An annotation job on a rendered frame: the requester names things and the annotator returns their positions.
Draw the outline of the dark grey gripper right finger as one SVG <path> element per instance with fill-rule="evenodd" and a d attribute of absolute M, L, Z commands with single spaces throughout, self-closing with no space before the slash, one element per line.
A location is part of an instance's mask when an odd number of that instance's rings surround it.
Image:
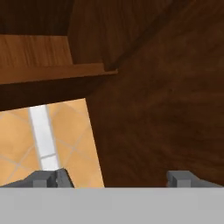
<path fill-rule="evenodd" d="M 168 187 L 220 187 L 218 184 L 198 178 L 190 171 L 168 171 L 166 176 Z"/>

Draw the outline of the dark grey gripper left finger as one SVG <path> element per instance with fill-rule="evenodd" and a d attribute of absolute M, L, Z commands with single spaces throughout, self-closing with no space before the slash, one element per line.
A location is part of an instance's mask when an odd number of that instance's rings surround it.
<path fill-rule="evenodd" d="M 56 171 L 34 171 L 24 179 L 11 182 L 4 187 L 18 188 L 74 188 L 68 171 L 64 168 Z"/>

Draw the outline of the dark brown wooden cabinet door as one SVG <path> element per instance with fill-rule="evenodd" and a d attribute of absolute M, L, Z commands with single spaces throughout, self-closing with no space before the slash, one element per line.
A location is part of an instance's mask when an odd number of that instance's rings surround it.
<path fill-rule="evenodd" d="M 224 185 L 224 0 L 174 0 L 87 107 L 105 186 Z"/>

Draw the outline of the brown wooden cabinet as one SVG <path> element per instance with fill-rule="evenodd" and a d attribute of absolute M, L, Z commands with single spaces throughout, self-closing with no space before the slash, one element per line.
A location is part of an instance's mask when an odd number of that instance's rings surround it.
<path fill-rule="evenodd" d="M 125 66 L 172 0 L 0 0 L 0 111 L 127 94 Z"/>

